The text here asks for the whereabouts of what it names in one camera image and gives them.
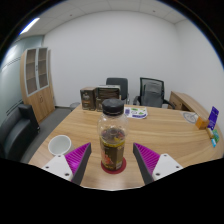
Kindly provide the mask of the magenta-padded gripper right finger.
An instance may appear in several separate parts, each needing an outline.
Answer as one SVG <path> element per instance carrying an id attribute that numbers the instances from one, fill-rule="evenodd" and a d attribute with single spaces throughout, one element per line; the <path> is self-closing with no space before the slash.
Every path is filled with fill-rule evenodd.
<path id="1" fill-rule="evenodd" d="M 182 169 L 182 166 L 167 153 L 158 154 L 138 143 L 133 144 L 133 154 L 145 184 L 152 183 Z"/>

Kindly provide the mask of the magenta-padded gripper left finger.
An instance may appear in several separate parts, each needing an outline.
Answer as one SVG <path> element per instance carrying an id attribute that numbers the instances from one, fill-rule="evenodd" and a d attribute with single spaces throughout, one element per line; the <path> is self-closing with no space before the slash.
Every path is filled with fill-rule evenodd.
<path id="1" fill-rule="evenodd" d="M 90 154 L 91 144 L 87 143 L 66 155 L 55 156 L 42 169 L 76 185 L 80 185 Z"/>

